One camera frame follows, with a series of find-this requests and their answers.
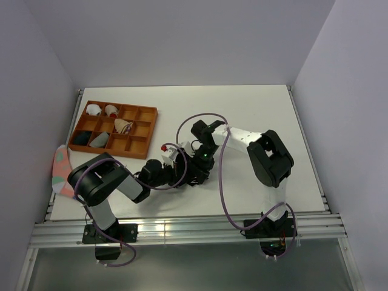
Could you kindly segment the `black sock white stripes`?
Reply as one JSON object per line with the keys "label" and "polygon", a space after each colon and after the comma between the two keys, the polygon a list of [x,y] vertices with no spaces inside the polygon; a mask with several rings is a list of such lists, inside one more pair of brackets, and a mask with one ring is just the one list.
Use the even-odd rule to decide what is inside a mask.
{"label": "black sock white stripes", "polygon": [[209,178],[209,175],[210,173],[207,171],[200,170],[198,172],[194,172],[189,170],[182,183],[190,186],[201,185]]}

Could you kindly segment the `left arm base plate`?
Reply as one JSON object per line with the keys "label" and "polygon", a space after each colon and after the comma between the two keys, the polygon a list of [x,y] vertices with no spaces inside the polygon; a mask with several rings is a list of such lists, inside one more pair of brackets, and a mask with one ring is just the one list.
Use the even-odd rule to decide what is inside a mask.
{"label": "left arm base plate", "polygon": [[98,247],[97,244],[116,243],[116,240],[124,243],[135,243],[138,235],[137,224],[120,224],[115,222],[106,230],[98,231],[93,224],[84,227],[82,244],[95,245],[95,258],[100,261],[113,261],[119,258],[123,244],[116,247]]}

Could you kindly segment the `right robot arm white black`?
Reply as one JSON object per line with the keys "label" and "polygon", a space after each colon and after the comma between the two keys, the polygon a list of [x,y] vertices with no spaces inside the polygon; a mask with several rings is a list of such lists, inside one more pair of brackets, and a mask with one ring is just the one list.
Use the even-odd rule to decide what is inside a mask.
{"label": "right robot arm white black", "polygon": [[[288,218],[288,214],[293,210],[286,203],[287,179],[294,160],[275,131],[249,132],[229,127],[226,122],[220,120],[210,125],[199,120],[192,125],[191,133],[201,143],[192,158],[193,165],[209,171],[214,163],[214,153],[218,149],[221,150],[218,166],[221,205],[232,226],[245,232],[245,236],[250,238],[269,238],[296,230],[296,227],[291,226],[295,220]],[[266,190],[262,216],[255,222],[245,220],[242,227],[231,219],[224,199],[222,161],[226,147],[248,154],[254,174]]]}

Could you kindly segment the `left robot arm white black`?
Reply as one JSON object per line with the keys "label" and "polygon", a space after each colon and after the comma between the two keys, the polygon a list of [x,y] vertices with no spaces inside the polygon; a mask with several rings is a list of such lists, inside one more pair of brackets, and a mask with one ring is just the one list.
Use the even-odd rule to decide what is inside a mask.
{"label": "left robot arm white black", "polygon": [[189,156],[172,153],[161,162],[150,159],[141,171],[133,174],[108,153],[103,153],[72,170],[67,177],[75,199],[82,203],[93,220],[96,235],[104,242],[121,239],[127,231],[113,214],[108,197],[118,190],[138,204],[152,190],[165,191],[188,183]]}

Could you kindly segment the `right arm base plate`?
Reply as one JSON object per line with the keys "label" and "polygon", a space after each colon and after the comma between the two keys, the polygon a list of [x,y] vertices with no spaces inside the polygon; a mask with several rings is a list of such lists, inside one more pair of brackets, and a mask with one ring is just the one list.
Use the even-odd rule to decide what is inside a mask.
{"label": "right arm base plate", "polygon": [[271,239],[260,243],[261,251],[269,257],[279,257],[287,250],[286,239],[294,243],[298,231],[294,220],[288,218],[288,213],[277,221],[265,218],[263,222],[249,230],[241,230],[240,234],[245,239]]}

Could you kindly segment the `tan maroon purple striped sock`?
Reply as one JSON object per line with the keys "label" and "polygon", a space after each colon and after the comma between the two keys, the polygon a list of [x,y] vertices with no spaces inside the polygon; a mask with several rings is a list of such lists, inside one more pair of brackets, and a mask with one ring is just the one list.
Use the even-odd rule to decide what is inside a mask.
{"label": "tan maroon purple striped sock", "polygon": [[116,132],[123,135],[129,134],[133,125],[132,122],[119,118],[115,119],[114,124]]}

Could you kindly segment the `orange compartment tray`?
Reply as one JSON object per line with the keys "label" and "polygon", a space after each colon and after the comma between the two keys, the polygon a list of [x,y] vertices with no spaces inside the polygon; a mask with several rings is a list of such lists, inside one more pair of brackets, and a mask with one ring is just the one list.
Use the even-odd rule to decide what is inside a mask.
{"label": "orange compartment tray", "polygon": [[68,147],[78,152],[146,159],[157,117],[155,107],[87,101]]}

